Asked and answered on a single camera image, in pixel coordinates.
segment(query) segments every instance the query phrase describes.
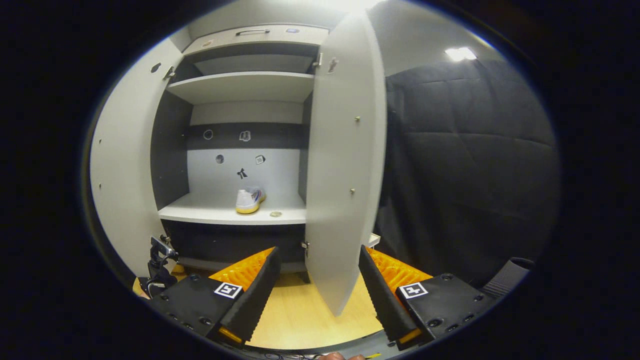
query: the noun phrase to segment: white shelf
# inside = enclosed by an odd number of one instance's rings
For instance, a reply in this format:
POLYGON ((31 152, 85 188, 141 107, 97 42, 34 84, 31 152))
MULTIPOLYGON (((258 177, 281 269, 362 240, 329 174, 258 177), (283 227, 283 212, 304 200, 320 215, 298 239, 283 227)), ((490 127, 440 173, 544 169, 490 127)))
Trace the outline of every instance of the white shelf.
POLYGON ((221 225, 285 225, 304 224, 307 210, 297 193, 267 193, 267 199, 253 214, 236 213, 236 194, 226 193, 217 197, 188 193, 160 211, 161 219, 201 224, 221 225), (272 217, 272 211, 282 213, 272 217))
POLYGON ((280 71, 229 72, 179 81, 166 89, 193 105, 225 101, 302 103, 314 89, 314 76, 280 71))

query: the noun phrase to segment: drawer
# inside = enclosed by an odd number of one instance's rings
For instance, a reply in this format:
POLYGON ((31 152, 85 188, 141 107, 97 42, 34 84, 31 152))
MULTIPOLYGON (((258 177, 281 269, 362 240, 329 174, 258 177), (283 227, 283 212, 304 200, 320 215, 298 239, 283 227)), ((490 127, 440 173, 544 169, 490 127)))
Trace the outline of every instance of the drawer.
POLYGON ((327 35, 329 35, 328 29, 315 28, 313 26, 290 24, 246 26, 200 37, 187 47, 184 55, 187 56, 229 45, 266 42, 320 46, 327 35))

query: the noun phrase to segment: sneaker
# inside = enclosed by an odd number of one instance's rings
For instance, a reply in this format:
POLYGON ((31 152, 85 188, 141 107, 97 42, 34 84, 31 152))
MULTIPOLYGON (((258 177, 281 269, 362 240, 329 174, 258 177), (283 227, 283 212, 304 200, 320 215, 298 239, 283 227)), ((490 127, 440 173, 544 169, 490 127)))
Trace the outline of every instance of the sneaker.
POLYGON ((236 211, 240 214, 254 213, 260 208, 260 203, 266 198, 267 195, 264 191, 257 187, 238 190, 236 211))

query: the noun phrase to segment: cabinet door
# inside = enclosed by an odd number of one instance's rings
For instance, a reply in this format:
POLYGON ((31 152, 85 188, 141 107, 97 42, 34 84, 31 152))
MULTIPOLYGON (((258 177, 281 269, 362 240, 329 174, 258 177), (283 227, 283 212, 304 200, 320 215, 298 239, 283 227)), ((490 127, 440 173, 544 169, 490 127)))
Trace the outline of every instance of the cabinet door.
POLYGON ((358 278, 360 244, 369 241, 378 210, 387 101, 378 41, 364 12, 347 15, 320 52, 308 154, 306 264, 338 316, 358 278))
POLYGON ((136 276, 148 276, 150 237, 164 233, 151 185, 151 132, 168 83, 164 75, 181 59, 168 39, 142 56, 109 94, 93 133, 89 171, 95 208, 136 276))

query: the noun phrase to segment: door hinge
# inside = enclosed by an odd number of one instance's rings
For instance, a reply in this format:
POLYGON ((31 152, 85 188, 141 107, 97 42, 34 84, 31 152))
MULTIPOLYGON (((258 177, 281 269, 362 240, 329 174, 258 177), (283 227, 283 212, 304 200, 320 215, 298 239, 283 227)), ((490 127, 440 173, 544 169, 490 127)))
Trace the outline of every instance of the door hinge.
POLYGON ((173 67, 170 67, 169 70, 167 70, 164 77, 162 78, 162 80, 167 80, 168 78, 172 78, 174 76, 175 76, 175 72, 173 71, 173 67))
POLYGON ((314 61, 313 64, 311 64, 313 67, 320 67, 322 65, 322 53, 318 54, 318 61, 314 61))
POLYGON ((300 246, 302 246, 303 248, 305 248, 305 258, 309 257, 309 243, 305 240, 300 242, 300 246))

